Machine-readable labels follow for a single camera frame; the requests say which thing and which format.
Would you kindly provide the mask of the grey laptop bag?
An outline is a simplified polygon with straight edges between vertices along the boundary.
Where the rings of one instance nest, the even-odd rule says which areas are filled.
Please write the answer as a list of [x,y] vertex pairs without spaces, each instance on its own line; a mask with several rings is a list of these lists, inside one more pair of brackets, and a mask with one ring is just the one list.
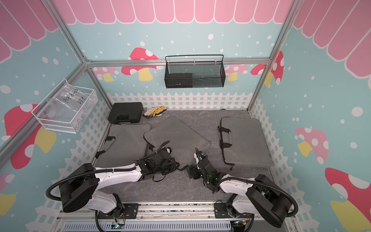
[[148,154],[144,133],[149,124],[112,125],[101,151],[96,153],[95,167],[112,168],[133,164]]
[[223,117],[218,132],[226,165],[271,166],[270,153],[258,119]]
[[170,117],[145,132],[144,139],[151,150],[156,150],[161,144],[169,141],[167,146],[172,149],[171,156],[179,163],[180,171],[196,161],[196,149],[207,151],[210,147],[210,142],[175,117]]

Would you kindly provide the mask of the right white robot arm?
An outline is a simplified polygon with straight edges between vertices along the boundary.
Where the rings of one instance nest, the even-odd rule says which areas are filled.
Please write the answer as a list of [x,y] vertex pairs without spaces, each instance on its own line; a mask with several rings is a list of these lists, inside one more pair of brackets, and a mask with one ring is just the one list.
[[221,213],[231,218],[247,218],[253,220],[255,215],[261,216],[270,225],[280,228],[288,217],[295,216],[299,211],[296,200],[283,191],[265,175],[256,178],[241,178],[218,172],[208,160],[208,156],[195,149],[196,164],[189,167],[189,176],[202,179],[203,184],[212,193],[222,191],[230,194],[221,206]]

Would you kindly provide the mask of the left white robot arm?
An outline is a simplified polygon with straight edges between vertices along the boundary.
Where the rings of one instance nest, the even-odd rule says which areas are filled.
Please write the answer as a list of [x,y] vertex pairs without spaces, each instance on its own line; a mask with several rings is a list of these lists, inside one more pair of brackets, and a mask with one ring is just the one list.
[[95,168],[86,163],[67,178],[52,184],[45,192],[48,199],[60,201],[65,213],[81,208],[101,212],[113,218],[125,213],[118,194],[107,194],[101,189],[115,184],[139,182],[176,171],[179,163],[171,156],[171,148],[164,142],[153,154],[136,160],[133,164],[112,168]]

